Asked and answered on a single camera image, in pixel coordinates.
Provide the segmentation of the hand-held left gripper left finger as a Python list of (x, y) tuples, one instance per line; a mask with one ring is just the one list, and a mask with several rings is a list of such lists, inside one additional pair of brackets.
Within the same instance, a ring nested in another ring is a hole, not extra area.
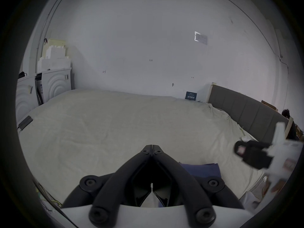
[(88, 218), (94, 226), (114, 226), (120, 205), (140, 207), (151, 193), (149, 174), (140, 174), (151, 160), (152, 145), (147, 145), (115, 173), (88, 175), (68, 195), (63, 208), (92, 205)]

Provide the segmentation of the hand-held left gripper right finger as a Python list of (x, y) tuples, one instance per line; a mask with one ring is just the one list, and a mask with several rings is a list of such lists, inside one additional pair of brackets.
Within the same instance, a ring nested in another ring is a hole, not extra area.
[(191, 175), (158, 145), (152, 145), (152, 177), (152, 192), (162, 206), (183, 205), (189, 226), (213, 225), (220, 217), (214, 206), (245, 211), (221, 178)]

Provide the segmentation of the person's right hand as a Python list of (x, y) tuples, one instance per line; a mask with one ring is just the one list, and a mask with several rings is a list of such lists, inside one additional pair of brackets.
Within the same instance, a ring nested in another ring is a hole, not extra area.
[[(281, 191), (281, 189), (285, 186), (286, 184), (286, 180), (280, 179), (270, 190), (270, 193), (278, 193)], [(262, 194), (266, 195), (266, 193), (268, 192), (268, 189), (271, 185), (271, 182), (267, 179), (266, 184), (263, 188)]]

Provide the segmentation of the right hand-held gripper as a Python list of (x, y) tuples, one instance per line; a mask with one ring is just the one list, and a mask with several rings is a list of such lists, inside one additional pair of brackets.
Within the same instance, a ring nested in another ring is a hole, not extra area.
[(247, 165), (264, 169), (270, 183), (289, 179), (302, 149), (302, 142), (285, 139), (284, 122), (276, 123), (272, 144), (249, 140), (237, 141), (234, 145), (234, 153)]

